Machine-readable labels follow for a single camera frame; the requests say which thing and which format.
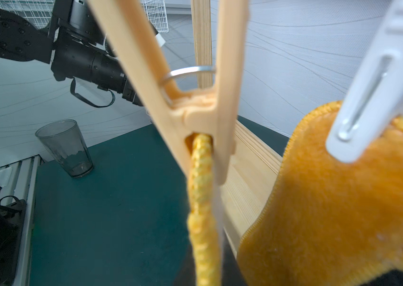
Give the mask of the yellow insole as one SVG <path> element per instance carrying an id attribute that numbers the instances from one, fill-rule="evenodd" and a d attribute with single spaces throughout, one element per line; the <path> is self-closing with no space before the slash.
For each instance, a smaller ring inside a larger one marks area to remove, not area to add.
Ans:
<path id="1" fill-rule="evenodd" d="M 189 214 L 187 227 L 193 249 L 195 284 L 222 284 L 222 257 L 213 212 L 213 156 L 212 138 L 198 133 L 193 139 L 191 165 L 187 181 Z"/>
<path id="2" fill-rule="evenodd" d="M 403 286 L 403 117 L 354 163 L 325 147 L 341 107 L 298 124 L 237 262 L 250 286 Z"/>

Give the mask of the wooden clothes rack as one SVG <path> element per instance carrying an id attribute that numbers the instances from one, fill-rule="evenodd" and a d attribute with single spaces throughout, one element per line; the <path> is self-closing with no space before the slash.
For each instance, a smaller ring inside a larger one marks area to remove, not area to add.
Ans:
<path id="1" fill-rule="evenodd" d="M 216 126 L 228 131 L 216 136 L 231 143 L 225 183 L 217 187 L 215 211 L 226 244 L 237 253 L 242 236 L 258 218 L 273 188 L 282 157 L 255 133 L 239 122 L 238 113 L 243 77 L 247 1 L 219 1 L 216 76 L 202 73 L 199 87 L 214 88 Z"/>

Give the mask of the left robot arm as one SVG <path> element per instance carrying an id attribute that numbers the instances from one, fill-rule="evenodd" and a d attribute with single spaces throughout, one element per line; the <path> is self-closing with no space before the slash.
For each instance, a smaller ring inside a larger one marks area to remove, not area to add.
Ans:
<path id="1" fill-rule="evenodd" d="M 55 80 L 71 79 L 70 93 L 92 107 L 96 104 L 76 92 L 76 81 L 97 85 L 136 106 L 142 102 L 122 70 L 111 44 L 86 1 L 55 1 L 49 23 L 37 28 L 21 15 L 0 8 L 0 58 L 49 64 Z"/>

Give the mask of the clear plastic cup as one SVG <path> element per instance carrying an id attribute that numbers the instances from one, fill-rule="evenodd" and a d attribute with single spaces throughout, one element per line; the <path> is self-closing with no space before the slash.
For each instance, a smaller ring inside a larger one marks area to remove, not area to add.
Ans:
<path id="1" fill-rule="evenodd" d="M 94 164 L 78 123 L 72 119 L 45 125 L 35 133 L 45 149 L 73 178 L 86 176 Z"/>

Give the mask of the white clothes peg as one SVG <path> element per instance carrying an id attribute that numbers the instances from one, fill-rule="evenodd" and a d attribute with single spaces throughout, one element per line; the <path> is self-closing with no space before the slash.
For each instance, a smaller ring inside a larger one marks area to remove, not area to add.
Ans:
<path id="1" fill-rule="evenodd" d="M 403 1 L 393 1 L 326 139 L 328 153 L 355 162 L 390 121 L 403 116 Z"/>

